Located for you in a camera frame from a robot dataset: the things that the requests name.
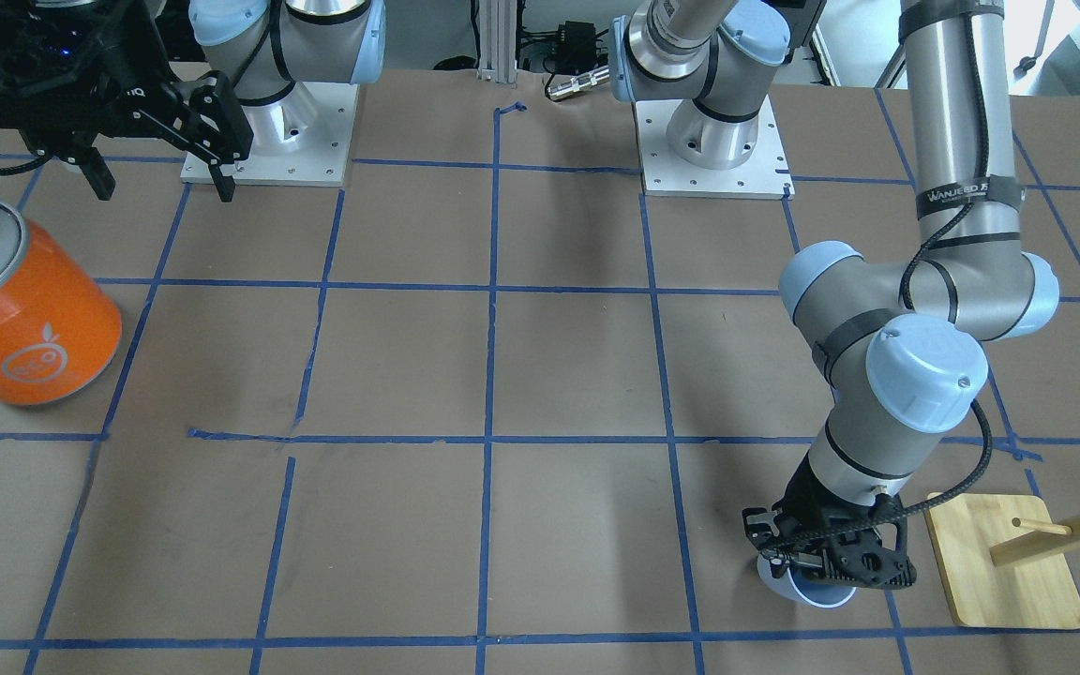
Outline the black gripper, camera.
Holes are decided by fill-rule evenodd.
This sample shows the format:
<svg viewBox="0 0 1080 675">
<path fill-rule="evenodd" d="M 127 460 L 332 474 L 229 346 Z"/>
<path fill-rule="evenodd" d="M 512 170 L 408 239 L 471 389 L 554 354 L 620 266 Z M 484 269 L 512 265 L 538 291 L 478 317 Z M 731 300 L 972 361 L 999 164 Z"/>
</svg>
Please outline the black gripper, camera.
<svg viewBox="0 0 1080 675">
<path fill-rule="evenodd" d="M 897 513 L 901 507 L 900 497 L 885 495 L 876 497 L 873 507 L 845 502 L 819 483 L 809 462 L 804 461 L 777 509 L 742 509 L 742 521 L 747 541 L 765 563 L 777 565 L 779 579 L 789 572 L 813 584 L 899 590 L 917 580 L 917 569 L 905 552 L 908 529 L 900 519 L 892 522 L 893 548 L 883 546 L 881 535 L 870 527 L 792 546 L 779 542 L 789 535 L 849 527 L 858 521 Z"/>
<path fill-rule="evenodd" d="M 254 134 L 222 71 L 180 81 L 146 1 L 0 1 L 0 129 L 63 153 L 97 136 L 156 138 L 205 163 L 222 203 Z M 71 165 L 94 195 L 114 195 L 98 150 Z"/>
</svg>

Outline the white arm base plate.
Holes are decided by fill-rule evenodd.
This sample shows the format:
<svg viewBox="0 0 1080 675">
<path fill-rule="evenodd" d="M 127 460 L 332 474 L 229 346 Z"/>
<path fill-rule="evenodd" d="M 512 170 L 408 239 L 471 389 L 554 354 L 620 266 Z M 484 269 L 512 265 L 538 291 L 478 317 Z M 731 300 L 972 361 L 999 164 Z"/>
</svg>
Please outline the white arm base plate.
<svg viewBox="0 0 1080 675">
<path fill-rule="evenodd" d="M 636 102 L 648 195 L 783 200 L 796 195 L 772 100 L 739 125 L 703 118 L 693 102 Z"/>
<path fill-rule="evenodd" d="M 278 99 L 246 103 L 249 156 L 222 175 L 244 187 L 342 187 L 360 93 L 351 82 L 293 82 Z"/>
</svg>

